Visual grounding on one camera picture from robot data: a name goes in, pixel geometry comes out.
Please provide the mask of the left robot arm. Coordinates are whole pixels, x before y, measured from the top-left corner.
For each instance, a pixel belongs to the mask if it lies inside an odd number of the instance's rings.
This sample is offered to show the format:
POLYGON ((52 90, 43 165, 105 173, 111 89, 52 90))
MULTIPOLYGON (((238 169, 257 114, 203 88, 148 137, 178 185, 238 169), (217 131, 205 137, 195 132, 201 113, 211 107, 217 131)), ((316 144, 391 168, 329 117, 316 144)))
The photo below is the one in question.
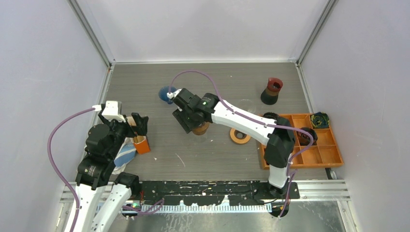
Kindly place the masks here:
POLYGON ((86 139, 86 156, 77 168, 76 186, 73 194, 75 203, 69 216, 72 226, 67 232, 105 232, 115 219, 124 203, 141 195, 139 177, 121 172, 115 179, 109 198, 99 212, 96 208, 115 169, 115 158, 125 140, 147 134, 149 118, 132 113, 134 125, 124 115, 108 120, 98 114, 100 124, 91 127, 86 139))

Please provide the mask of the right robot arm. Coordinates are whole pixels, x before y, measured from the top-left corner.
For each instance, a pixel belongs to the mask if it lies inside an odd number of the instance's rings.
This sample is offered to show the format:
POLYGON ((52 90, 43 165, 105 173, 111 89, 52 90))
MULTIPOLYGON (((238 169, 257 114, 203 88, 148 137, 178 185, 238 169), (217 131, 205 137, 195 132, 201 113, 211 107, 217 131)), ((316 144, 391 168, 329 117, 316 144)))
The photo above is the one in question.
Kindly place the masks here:
POLYGON ((288 122, 249 113, 211 93, 200 98, 182 88, 167 93, 167 97, 177 106, 173 116, 186 133, 214 123, 233 128, 263 144, 266 147, 264 158, 270 166, 269 194, 276 199, 286 194, 289 157, 295 144, 288 122))

